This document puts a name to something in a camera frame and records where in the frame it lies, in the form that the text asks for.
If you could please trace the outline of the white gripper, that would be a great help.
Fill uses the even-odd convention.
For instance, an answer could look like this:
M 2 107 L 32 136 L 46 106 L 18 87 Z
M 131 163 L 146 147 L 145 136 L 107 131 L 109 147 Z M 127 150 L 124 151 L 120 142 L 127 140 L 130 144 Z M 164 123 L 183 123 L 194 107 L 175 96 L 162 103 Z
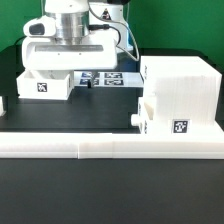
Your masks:
M 49 79 L 55 79 L 51 70 L 95 70 L 87 87 L 94 87 L 98 69 L 117 66 L 116 41 L 102 32 L 86 36 L 57 36 L 56 20 L 43 16 L 27 22 L 23 27 L 22 62 L 29 70 L 49 70 Z

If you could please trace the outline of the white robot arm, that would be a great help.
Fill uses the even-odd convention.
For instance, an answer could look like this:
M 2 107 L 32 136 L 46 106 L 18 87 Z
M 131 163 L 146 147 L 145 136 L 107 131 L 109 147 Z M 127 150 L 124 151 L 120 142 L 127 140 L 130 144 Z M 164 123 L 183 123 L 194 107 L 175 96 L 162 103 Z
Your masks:
M 127 22 L 116 15 L 130 0 L 45 0 L 44 14 L 23 27 L 22 62 L 35 74 L 111 70 L 123 52 L 139 59 Z

